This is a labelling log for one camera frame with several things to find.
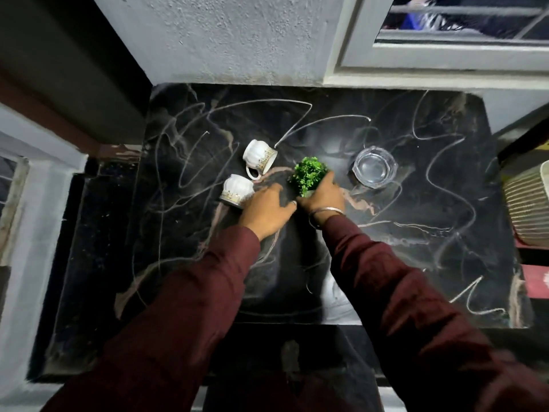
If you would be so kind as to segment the person's left hand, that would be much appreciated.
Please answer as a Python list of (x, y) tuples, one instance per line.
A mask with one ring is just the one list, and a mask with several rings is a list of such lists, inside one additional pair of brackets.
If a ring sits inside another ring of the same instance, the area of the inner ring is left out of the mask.
[(278, 232), (297, 210), (250, 210), (249, 200), (243, 207), (238, 226), (251, 230), (259, 241)]

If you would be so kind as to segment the person's right hand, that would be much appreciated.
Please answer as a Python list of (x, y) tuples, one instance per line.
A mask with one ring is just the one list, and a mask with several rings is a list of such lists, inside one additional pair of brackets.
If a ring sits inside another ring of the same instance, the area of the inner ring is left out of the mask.
[(334, 182), (333, 171), (326, 173), (312, 194), (298, 197), (297, 202), (308, 214), (311, 226), (316, 229), (322, 229), (332, 216), (345, 215), (344, 194)]

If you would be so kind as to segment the small green potted plant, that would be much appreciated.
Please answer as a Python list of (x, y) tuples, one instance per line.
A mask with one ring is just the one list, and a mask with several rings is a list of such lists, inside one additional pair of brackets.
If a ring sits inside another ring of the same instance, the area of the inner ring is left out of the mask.
[(299, 197), (306, 197), (317, 189), (328, 172), (329, 168), (317, 157), (305, 157), (294, 167), (288, 183)]

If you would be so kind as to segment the person's left forearm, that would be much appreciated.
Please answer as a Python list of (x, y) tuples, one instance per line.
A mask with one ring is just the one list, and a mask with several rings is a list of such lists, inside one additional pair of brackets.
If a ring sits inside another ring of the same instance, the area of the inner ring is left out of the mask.
[(113, 339), (91, 371), (68, 381), (41, 412), (185, 412), (233, 324), (260, 252), (258, 227), (229, 227)]

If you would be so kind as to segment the person's right forearm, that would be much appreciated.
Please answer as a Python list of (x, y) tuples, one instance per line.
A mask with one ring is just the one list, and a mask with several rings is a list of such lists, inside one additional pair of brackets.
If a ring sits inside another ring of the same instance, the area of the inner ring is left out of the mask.
[(549, 385), (496, 349), (419, 269), (343, 215), (322, 233), (331, 273), (408, 412), (549, 412)]

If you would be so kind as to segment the silver bangle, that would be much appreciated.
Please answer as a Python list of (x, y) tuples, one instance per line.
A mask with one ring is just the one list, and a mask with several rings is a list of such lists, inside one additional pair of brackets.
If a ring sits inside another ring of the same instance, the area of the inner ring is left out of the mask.
[(319, 207), (308, 214), (308, 222), (312, 228), (322, 230), (326, 221), (336, 215), (345, 216), (345, 213), (337, 207)]

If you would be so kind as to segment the clear glass ashtray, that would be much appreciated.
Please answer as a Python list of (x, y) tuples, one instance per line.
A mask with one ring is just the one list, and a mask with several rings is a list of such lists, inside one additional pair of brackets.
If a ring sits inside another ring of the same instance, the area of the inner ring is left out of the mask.
[(351, 170), (363, 186), (381, 189), (394, 180), (398, 168), (398, 163), (387, 150), (370, 146), (358, 153)]

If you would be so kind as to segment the red shelf board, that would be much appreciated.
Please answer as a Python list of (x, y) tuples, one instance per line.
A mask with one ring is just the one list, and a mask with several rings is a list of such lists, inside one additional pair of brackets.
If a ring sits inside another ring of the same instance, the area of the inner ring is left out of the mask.
[(549, 300), (549, 267), (525, 264), (521, 267), (528, 297)]

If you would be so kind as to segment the grey window frame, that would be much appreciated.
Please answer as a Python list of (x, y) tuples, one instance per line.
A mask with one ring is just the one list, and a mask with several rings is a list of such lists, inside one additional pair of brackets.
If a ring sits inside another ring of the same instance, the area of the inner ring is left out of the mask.
[[(549, 0), (428, 5), (429, 0), (344, 0), (323, 78), (326, 87), (549, 90)], [(401, 29), (388, 19), (495, 19), (496, 37), (475, 27)]]

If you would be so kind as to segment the white door frame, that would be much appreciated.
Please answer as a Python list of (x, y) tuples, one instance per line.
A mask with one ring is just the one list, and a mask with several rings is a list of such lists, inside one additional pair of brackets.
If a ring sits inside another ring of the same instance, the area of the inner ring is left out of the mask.
[(88, 154), (3, 103), (0, 151), (28, 161), (0, 315), (0, 412), (39, 412), (60, 385), (27, 374), (72, 178)]

